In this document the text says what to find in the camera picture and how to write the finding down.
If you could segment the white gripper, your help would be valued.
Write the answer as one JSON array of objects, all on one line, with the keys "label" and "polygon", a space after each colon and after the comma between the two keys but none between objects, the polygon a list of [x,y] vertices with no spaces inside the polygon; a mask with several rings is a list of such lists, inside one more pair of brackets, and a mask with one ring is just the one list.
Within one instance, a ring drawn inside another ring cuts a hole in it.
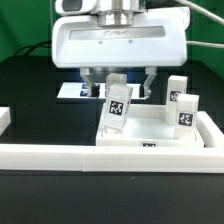
[{"label": "white gripper", "polygon": [[146,67],[143,90],[149,98],[156,67],[180,66],[187,60],[190,23],[187,7],[136,14],[131,26],[101,27],[93,15],[62,17],[53,28],[52,60],[59,68],[81,68],[88,97],[99,95],[89,68]]}]

